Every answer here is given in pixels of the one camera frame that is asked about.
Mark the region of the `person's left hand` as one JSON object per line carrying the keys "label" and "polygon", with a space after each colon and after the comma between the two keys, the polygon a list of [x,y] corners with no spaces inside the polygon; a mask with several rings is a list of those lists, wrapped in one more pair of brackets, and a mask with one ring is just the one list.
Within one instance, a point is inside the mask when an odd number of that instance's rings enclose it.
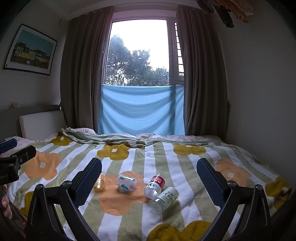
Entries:
{"label": "person's left hand", "polygon": [[10,207],[10,201],[6,195],[6,191],[7,191],[7,186],[3,185],[2,186],[2,198],[1,198],[1,208],[3,210],[3,214],[6,218],[11,219],[13,214],[11,211],[11,207]]}

